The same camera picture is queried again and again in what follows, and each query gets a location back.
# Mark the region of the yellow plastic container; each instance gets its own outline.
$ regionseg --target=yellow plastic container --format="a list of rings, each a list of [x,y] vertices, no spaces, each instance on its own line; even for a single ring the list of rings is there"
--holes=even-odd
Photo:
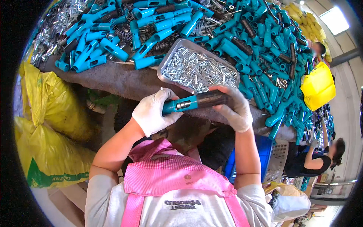
[[[304,78],[301,90],[304,93],[306,106],[312,111],[332,100],[336,91],[329,67],[324,62],[320,62]]]

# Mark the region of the white work glove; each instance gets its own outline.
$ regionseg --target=white work glove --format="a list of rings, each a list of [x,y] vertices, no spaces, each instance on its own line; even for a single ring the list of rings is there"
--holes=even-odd
[[[169,88],[161,88],[155,94],[143,98],[134,109],[132,117],[140,125],[146,137],[165,129],[183,115],[182,112],[173,112],[162,117],[163,105],[168,99],[177,100],[179,97]]]
[[[247,131],[252,127],[252,114],[249,103],[243,94],[237,88],[226,86],[213,86],[209,90],[220,90],[233,98],[234,106],[229,108],[225,104],[214,106],[213,109],[222,114],[229,122],[229,125],[239,133]]]
[[[313,139],[313,141],[310,143],[310,146],[313,148],[318,147],[318,141],[316,139]]]

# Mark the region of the window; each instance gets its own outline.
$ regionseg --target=window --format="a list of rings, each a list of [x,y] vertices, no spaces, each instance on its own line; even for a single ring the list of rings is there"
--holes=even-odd
[[[321,14],[320,19],[328,26],[333,35],[337,35],[349,28],[349,24],[338,7]]]

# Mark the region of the metal tray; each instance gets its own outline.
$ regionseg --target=metal tray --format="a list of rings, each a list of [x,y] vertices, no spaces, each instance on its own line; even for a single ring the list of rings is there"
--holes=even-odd
[[[183,47],[183,46],[186,47],[186,48],[188,48],[188,49],[192,49],[192,50],[194,50],[194,51],[196,51],[196,52],[198,52],[200,54],[205,54],[208,57],[216,60],[217,62],[220,62],[223,65],[230,67],[232,70],[234,70],[237,73],[237,79],[236,79],[235,85],[236,85],[236,87],[239,86],[239,84],[240,84],[240,74],[239,74],[239,72],[236,70],[236,68],[233,65],[231,65],[229,62],[227,62],[227,61],[219,58],[215,54],[213,54],[213,53],[211,53],[211,52],[203,49],[201,46],[193,43],[192,41],[189,41],[189,40],[184,39],[184,38],[179,38],[179,39],[177,39],[175,41],[174,45],[170,48],[169,52],[165,55],[163,61],[160,63],[158,69],[156,70],[156,73],[158,75],[158,78],[161,81],[163,81],[165,83],[168,83],[168,84],[174,84],[174,85],[176,85],[178,87],[181,87],[184,90],[186,90],[186,91],[188,91],[188,92],[190,92],[192,94],[197,94],[198,93],[196,90],[194,90],[194,89],[192,89],[190,87],[186,87],[186,86],[184,86],[184,85],[182,85],[182,84],[180,84],[178,82],[171,81],[171,80],[163,77],[163,75],[162,75],[162,72],[164,71],[164,69],[166,68],[166,66],[169,64],[169,62],[172,60],[172,58],[174,56],[174,53],[177,51],[177,49],[179,47]]]

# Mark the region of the dark hair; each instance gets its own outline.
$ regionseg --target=dark hair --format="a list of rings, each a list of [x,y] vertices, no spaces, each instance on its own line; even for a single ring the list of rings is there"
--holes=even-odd
[[[337,150],[333,156],[333,164],[331,165],[330,170],[333,170],[334,167],[339,166],[342,163],[342,156],[345,152],[345,142],[343,138],[339,138],[335,146]]]
[[[326,48],[325,48],[324,44],[322,44],[321,42],[316,42],[316,44],[318,44],[320,46],[321,55],[324,55],[326,53]]]

